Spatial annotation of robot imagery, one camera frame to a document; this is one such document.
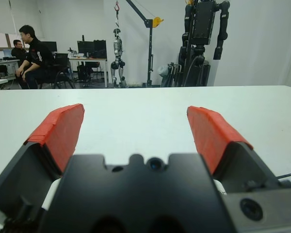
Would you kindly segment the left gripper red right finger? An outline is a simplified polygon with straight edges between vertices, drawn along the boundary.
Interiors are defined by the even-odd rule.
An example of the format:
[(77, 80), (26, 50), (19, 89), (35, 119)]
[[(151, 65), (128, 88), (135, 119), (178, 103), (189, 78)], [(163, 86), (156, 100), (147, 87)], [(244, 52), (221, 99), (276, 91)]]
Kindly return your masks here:
[(280, 189), (280, 181), (253, 146), (218, 112), (190, 106), (187, 118), (197, 152), (228, 193)]

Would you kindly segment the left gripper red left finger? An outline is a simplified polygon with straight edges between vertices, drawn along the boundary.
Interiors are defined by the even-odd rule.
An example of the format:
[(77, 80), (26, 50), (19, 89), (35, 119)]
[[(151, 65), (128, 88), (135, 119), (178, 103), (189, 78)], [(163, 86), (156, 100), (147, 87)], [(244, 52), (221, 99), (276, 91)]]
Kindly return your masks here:
[(34, 218), (75, 151), (82, 104), (50, 112), (0, 174), (0, 218)]

